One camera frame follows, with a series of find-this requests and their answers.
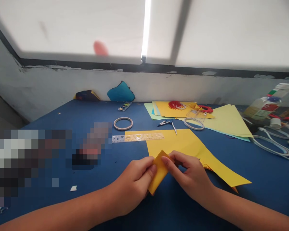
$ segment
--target desk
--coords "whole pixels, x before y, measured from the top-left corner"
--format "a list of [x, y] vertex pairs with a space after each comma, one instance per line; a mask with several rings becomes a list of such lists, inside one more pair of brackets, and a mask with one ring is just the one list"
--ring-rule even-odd
[[[90, 132], [94, 122], [113, 123], [118, 117], [130, 117], [134, 126], [130, 131], [166, 130], [157, 127], [143, 103], [133, 103], [125, 112], [117, 109], [120, 102], [85, 102], [72, 100], [23, 129], [72, 129], [73, 140], [58, 158], [50, 159], [51, 168], [39, 169], [39, 177], [32, 178], [31, 187], [18, 188], [18, 197], [11, 198], [11, 207], [0, 215], [0, 224], [13, 218], [63, 202], [103, 188], [113, 182], [130, 161], [148, 156], [146, 142], [112, 144], [102, 151], [100, 165], [92, 170], [72, 170], [71, 159], [77, 147], [77, 137]], [[186, 129], [183, 121], [174, 120], [177, 129]], [[262, 150], [252, 142], [229, 139], [224, 134], [204, 129], [195, 135], [223, 164], [250, 180], [252, 184], [238, 186], [239, 196], [289, 216], [289, 161]], [[113, 135], [124, 131], [112, 129]], [[276, 138], [289, 147], [286, 140]], [[214, 185], [235, 193], [215, 173], [207, 171]], [[59, 177], [59, 187], [51, 187], [51, 178]], [[70, 188], [77, 185], [77, 191]], [[155, 196], [147, 196], [141, 204], [124, 217], [105, 222], [95, 230], [237, 230], [235, 226], [211, 214], [190, 199], [175, 179], [168, 174]]]

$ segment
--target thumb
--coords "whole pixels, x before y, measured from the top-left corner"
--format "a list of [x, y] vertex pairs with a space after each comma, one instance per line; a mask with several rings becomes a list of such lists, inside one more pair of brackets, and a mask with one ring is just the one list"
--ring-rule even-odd
[[178, 169], [178, 167], [167, 157], [162, 157], [162, 161], [170, 174], [177, 180], [177, 182], [181, 182], [183, 180], [184, 174]]
[[145, 173], [142, 175], [142, 177], [138, 180], [141, 186], [145, 188], [147, 191], [152, 179], [154, 178], [155, 174], [157, 172], [157, 167], [156, 165], [152, 165], [149, 167]]

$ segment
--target white paper scrap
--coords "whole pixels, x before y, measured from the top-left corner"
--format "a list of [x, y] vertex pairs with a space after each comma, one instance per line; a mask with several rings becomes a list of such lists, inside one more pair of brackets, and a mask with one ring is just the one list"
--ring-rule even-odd
[[74, 185], [74, 186], [71, 187], [71, 192], [72, 191], [76, 191], [76, 190], [77, 190], [77, 185]]

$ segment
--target window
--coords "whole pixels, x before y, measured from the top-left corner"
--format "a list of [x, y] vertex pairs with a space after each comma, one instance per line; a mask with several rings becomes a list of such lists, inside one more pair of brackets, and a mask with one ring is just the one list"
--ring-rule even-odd
[[289, 0], [0, 0], [26, 66], [289, 76]]
[[0, 29], [25, 59], [141, 64], [144, 16], [145, 0], [0, 0]]

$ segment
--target white cup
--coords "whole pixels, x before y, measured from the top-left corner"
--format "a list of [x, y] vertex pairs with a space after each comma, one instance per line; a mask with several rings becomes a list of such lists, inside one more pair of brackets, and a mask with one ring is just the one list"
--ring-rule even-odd
[[275, 129], [281, 129], [282, 125], [281, 125], [280, 119], [272, 118], [270, 121], [270, 127], [275, 128]]

